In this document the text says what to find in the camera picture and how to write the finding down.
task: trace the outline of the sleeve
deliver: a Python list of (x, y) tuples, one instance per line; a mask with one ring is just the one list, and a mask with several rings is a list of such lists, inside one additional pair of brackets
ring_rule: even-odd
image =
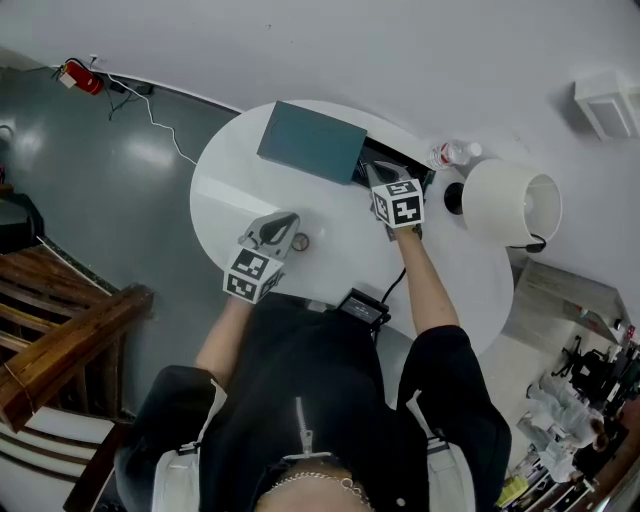
[(162, 370), (116, 454), (118, 492), (129, 512), (151, 510), (155, 467), (162, 454), (195, 441), (216, 396), (212, 375), (198, 368)]
[(492, 510), (504, 485), (511, 430), (491, 403), (478, 360), (460, 327), (436, 327), (418, 336), (400, 380), (398, 409), (416, 390), (422, 391), (418, 405), (431, 430), (462, 449), (477, 509)]

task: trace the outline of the necklace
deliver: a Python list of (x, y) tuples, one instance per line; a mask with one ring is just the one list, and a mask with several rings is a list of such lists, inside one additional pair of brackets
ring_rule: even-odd
[(353, 483), (353, 480), (351, 478), (337, 478), (335, 476), (329, 476), (323, 473), (316, 473), (314, 471), (300, 471), (299, 473), (294, 473), (291, 476), (283, 478), (282, 480), (277, 482), (271, 489), (269, 489), (265, 494), (270, 494), (273, 491), (275, 491), (278, 487), (281, 487), (290, 482), (295, 482), (296, 480), (302, 480), (304, 478), (321, 478), (323, 480), (333, 480), (334, 482), (338, 482), (340, 483), (340, 485), (345, 491), (348, 491), (351, 494), (353, 494), (356, 498), (360, 500), (360, 503), (362, 503), (369, 510), (372, 510), (375, 512), (374, 508), (371, 506), (371, 503), (369, 503), (369, 498), (367, 498), (362, 493), (362, 489), (356, 486)]

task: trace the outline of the water bottle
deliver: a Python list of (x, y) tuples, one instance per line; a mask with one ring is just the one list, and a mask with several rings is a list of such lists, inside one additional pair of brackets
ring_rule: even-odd
[(482, 146), (477, 142), (451, 140), (429, 151), (427, 165), (433, 170), (447, 169), (454, 165), (467, 165), (471, 158), (481, 154)]

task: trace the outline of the white round table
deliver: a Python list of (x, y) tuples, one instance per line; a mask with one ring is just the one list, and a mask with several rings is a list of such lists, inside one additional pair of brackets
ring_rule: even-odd
[[(319, 101), (292, 101), (360, 126), (368, 137), (425, 162), (426, 148), (392, 123), (352, 108)], [(369, 191), (339, 185), (257, 156), (273, 103), (229, 122), (200, 156), (191, 184), (191, 218), (196, 235), (220, 268), (252, 220), (277, 209), (300, 215), (300, 231), (311, 241), (291, 250), (276, 291), (338, 304), (351, 288), (381, 299), (403, 264), (396, 243), (369, 211)], [(476, 353), (496, 339), (513, 300), (513, 276), (506, 250), (476, 240), (462, 217), (443, 203), (447, 185), (463, 181), (457, 171), (440, 171), (427, 189), (423, 242), (458, 311)], [(389, 326), (415, 337), (406, 279), (387, 299)]]

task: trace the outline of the red fire extinguisher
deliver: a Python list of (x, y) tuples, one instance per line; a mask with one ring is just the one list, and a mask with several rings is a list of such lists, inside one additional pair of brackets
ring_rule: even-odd
[(93, 74), (86, 67), (81, 64), (78, 64), (74, 60), (67, 61), (62, 69), (60, 70), (60, 80), (62, 82), (65, 81), (64, 75), (69, 75), (71, 79), (75, 82), (72, 85), (82, 89), (83, 91), (88, 92), (89, 94), (93, 94), (94, 96), (98, 94), (104, 83), (102, 82), (102, 78)]

